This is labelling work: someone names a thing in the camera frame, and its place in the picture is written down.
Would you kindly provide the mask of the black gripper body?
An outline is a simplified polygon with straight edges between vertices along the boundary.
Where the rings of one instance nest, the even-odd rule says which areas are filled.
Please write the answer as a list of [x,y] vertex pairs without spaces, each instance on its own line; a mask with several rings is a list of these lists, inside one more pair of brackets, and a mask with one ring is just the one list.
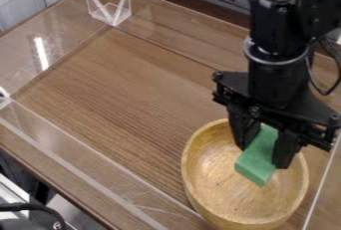
[[301,133],[307,145],[329,151],[341,129],[341,116],[311,91],[312,64],[309,59],[287,65],[253,61],[245,72],[217,71],[213,100],[227,110],[229,105],[251,110],[261,125]]

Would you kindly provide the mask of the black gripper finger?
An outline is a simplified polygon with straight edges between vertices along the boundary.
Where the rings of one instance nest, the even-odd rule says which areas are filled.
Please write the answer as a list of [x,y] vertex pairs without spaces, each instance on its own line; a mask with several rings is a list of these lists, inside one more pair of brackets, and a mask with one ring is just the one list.
[[272,154],[272,163],[277,169],[287,169],[291,166],[296,154],[305,145],[307,139],[301,133],[291,129],[279,132]]
[[251,110],[239,105],[228,106],[228,114],[236,145],[241,150],[247,150],[260,133],[261,122],[252,115]]

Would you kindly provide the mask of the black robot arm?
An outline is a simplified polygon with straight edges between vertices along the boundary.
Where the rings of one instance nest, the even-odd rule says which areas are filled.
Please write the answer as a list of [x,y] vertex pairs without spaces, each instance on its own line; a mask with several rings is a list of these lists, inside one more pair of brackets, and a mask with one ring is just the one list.
[[272,164],[285,169],[309,144],[331,150],[341,115],[319,98],[341,85],[341,57],[328,33],[341,26],[341,0],[249,0],[245,72],[213,74],[213,100],[228,110],[243,149],[264,124],[279,131]]

